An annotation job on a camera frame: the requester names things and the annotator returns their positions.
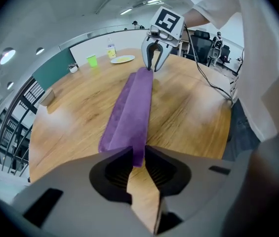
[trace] small container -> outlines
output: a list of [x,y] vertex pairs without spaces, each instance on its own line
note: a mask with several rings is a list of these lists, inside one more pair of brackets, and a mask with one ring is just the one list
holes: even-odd
[[115,47],[108,47],[106,50],[110,59],[116,58]]
[[52,100],[55,98],[55,92],[52,90],[52,88],[48,89],[44,95],[40,98],[40,105],[48,106]]
[[75,73],[75,72],[78,71],[78,67],[77,67],[77,66],[74,66],[74,67],[72,67],[72,68],[69,68],[69,70],[70,70],[71,73]]
[[87,57],[88,63],[90,64],[90,67],[94,68],[96,66],[98,66],[98,62],[96,60],[96,56],[95,55],[91,55],[89,57]]
[[68,65],[68,69],[70,70],[71,73],[75,73],[78,71],[78,65],[76,63],[72,63]]
[[110,59],[116,58],[116,49],[111,37],[108,37],[108,48],[106,50]]

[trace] black cable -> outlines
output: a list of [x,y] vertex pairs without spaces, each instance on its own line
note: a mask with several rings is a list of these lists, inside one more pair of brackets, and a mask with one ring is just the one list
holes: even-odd
[[187,25],[186,25],[186,24],[184,24],[184,28],[185,28],[185,30],[186,30],[186,32],[187,32],[187,34],[188,34],[188,37],[189,37],[189,44],[190,44],[190,47],[191,47],[192,50],[193,50],[193,56],[194,56],[195,62],[196,62],[196,64],[197,64],[197,68],[198,68],[199,72],[200,72],[201,75],[205,78],[205,80],[207,81],[207,83],[209,84],[209,86],[211,86],[212,88],[215,88],[215,89],[218,89],[218,90],[224,92],[224,93],[228,96],[228,98],[227,98],[226,96],[224,96],[224,97],[227,98],[227,100],[230,100],[231,102],[233,102],[233,99],[232,99],[231,95],[228,94],[228,93],[227,93],[226,91],[224,91],[223,89],[221,89],[220,87],[217,87],[217,86],[213,85],[213,84],[208,80],[208,78],[207,78],[207,76],[205,75],[205,73],[203,72],[203,70],[199,67],[199,61],[198,61],[199,58],[198,58],[198,55],[195,53],[195,50],[194,50],[194,47],[193,47],[193,43],[192,43],[192,39],[191,39],[191,36],[190,36],[190,34],[189,34],[189,31],[188,31],[188,28],[187,28]]

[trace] office chair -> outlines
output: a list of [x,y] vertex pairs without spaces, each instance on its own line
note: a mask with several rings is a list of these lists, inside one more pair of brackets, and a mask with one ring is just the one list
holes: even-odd
[[223,62],[223,65],[224,63],[230,63],[230,58],[228,58],[229,54],[230,54],[229,46],[224,45],[222,48],[221,55],[219,57],[219,59]]
[[178,55],[178,51],[179,51],[178,49],[173,47],[170,53],[174,55]]
[[[209,38],[208,32],[199,30],[196,30],[194,35],[191,35],[195,53],[199,58],[198,62],[204,65],[207,64],[207,57],[213,45],[213,42]],[[183,53],[183,57],[195,61],[192,48],[190,48],[189,53]]]

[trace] white sleeve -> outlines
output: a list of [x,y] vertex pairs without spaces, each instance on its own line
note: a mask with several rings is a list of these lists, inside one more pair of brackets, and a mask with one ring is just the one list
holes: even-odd
[[220,29],[236,12],[241,12],[239,0],[203,0],[193,6],[217,29]]

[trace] wooden table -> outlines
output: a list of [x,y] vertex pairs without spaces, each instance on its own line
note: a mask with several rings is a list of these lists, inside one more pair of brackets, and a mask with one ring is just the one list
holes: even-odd
[[[52,86],[56,98],[48,108],[38,108],[31,135],[32,182],[62,163],[98,153],[100,137],[129,74],[144,67],[141,50],[118,51],[125,54],[136,58],[116,65],[102,56],[98,67],[86,64]],[[200,66],[213,84],[229,92],[227,77]],[[208,86],[194,61],[170,54],[154,73],[148,145],[221,158],[230,118],[230,103]],[[144,166],[133,169],[127,191],[133,196],[132,209],[152,232],[159,192]]]

